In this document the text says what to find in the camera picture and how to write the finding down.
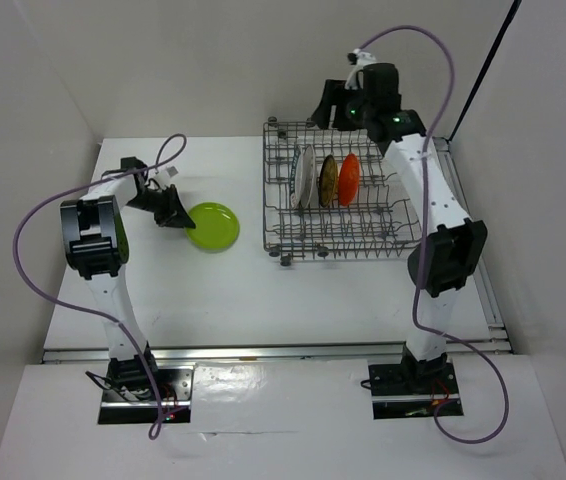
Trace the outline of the lime green plate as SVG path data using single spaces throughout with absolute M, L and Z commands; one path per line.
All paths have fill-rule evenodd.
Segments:
M 216 202 L 203 202 L 188 212 L 195 224 L 186 228 L 188 239 L 199 249 L 219 252 L 230 248 L 238 239 L 240 224 L 234 212 Z

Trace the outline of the orange plate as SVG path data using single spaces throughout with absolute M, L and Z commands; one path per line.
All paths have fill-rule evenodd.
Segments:
M 338 178 L 338 202 L 348 206 L 355 199 L 360 182 L 360 163 L 354 153 L 348 154 L 341 165 Z

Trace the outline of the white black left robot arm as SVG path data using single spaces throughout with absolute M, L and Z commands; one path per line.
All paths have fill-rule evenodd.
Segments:
M 127 288 L 130 245 L 121 210 L 129 206 L 149 212 L 159 227 L 194 227 L 172 184 L 175 175 L 174 167 L 150 171 L 140 159 L 125 157 L 119 169 L 105 172 L 88 193 L 60 206 L 67 264 L 86 282 L 96 309 L 106 315 L 102 322 L 109 365 L 103 384 L 139 399 L 156 394 L 161 376 Z

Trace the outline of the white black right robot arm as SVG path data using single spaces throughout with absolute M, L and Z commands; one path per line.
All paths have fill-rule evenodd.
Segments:
M 397 68 L 362 51 L 348 59 L 350 74 L 326 82 L 311 119 L 321 129 L 364 131 L 398 174 L 418 213 L 422 239 L 408 258 L 416 287 L 415 328 L 391 378 L 420 392 L 445 370 L 454 306 L 476 269 L 487 228 L 471 219 L 451 191 L 418 113 L 402 108 Z

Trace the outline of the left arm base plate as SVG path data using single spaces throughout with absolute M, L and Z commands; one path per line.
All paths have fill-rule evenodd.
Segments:
M 157 401 L 151 388 L 129 390 L 110 383 L 107 377 L 90 375 L 102 390 L 99 425 L 151 425 L 157 419 Z M 193 380 L 193 366 L 161 367 L 158 370 L 157 385 L 165 424 L 191 421 Z

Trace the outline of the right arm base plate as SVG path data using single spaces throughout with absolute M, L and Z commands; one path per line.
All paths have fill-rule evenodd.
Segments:
M 372 364 L 360 386 L 371 394 L 375 420 L 432 417 L 438 407 L 441 417 L 464 415 L 451 362 L 440 373 L 416 384 L 403 378 L 398 364 Z

